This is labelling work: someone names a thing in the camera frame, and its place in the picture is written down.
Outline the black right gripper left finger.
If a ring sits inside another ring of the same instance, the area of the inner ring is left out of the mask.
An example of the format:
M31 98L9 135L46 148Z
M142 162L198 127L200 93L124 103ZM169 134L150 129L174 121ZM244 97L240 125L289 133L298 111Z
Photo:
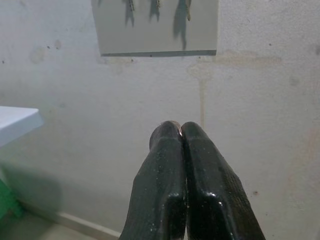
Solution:
M121 240L182 240L187 220L183 138L175 121L151 134L149 153L136 174Z

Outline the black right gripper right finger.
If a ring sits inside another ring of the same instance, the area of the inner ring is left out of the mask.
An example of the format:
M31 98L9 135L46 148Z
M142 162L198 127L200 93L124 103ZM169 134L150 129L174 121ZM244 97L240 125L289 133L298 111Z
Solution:
M263 240L243 185L218 148L195 122L182 128L190 240Z

